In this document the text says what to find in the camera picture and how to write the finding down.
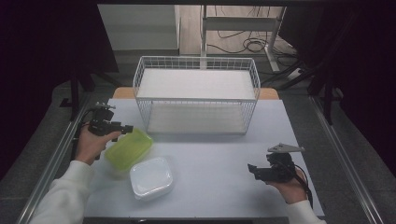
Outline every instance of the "person's hand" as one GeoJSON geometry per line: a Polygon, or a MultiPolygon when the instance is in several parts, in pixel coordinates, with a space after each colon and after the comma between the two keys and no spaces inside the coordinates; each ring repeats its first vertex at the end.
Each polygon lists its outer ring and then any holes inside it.
{"type": "MultiPolygon", "coordinates": [[[[304,179],[304,174],[301,170],[296,169],[296,172],[301,179],[304,179]]],[[[265,183],[277,188],[288,204],[298,203],[307,199],[303,186],[301,186],[301,184],[295,178],[293,178],[288,183],[277,183],[270,181],[265,183]]]]}
{"type": "Polygon", "coordinates": [[[89,165],[93,164],[95,157],[100,155],[106,148],[106,143],[111,139],[117,138],[121,132],[109,133],[104,136],[97,136],[88,131],[89,125],[84,125],[79,134],[77,155],[75,160],[82,161],[89,165]]]}

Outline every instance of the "white sleeve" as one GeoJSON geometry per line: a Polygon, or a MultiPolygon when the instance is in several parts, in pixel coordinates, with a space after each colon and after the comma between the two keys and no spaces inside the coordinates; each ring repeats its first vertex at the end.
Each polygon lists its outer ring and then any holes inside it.
{"type": "Polygon", "coordinates": [[[326,221],[318,219],[308,200],[288,204],[286,212],[289,224],[326,224],[326,221]]]}
{"type": "Polygon", "coordinates": [[[82,223],[92,177],[90,165],[71,161],[66,173],[51,183],[30,223],[82,223]]]}

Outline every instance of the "plastic lid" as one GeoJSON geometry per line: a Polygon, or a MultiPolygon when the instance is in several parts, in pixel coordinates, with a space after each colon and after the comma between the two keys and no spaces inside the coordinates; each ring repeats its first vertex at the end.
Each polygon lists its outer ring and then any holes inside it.
{"type": "Polygon", "coordinates": [[[120,171],[126,171],[146,156],[152,139],[144,132],[134,128],[105,152],[105,157],[120,171]]]}
{"type": "Polygon", "coordinates": [[[169,164],[161,157],[136,164],[130,175],[134,196],[145,201],[169,192],[173,184],[169,164]]]}

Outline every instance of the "metal wire mesh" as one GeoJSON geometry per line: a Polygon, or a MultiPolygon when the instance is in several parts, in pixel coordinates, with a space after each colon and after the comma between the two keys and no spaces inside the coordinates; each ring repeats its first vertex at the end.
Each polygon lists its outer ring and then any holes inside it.
{"type": "Polygon", "coordinates": [[[259,99],[260,81],[249,58],[142,57],[134,75],[134,93],[148,133],[241,133],[248,130],[259,99]],[[139,89],[147,69],[248,71],[251,99],[141,97],[139,89]]]}

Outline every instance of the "wire basket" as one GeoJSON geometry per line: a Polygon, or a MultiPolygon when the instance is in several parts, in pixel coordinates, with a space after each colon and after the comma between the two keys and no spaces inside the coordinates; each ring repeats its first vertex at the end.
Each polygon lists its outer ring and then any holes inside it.
{"type": "Polygon", "coordinates": [[[144,56],[134,95],[148,133],[245,134],[260,80],[249,58],[144,56]]]}

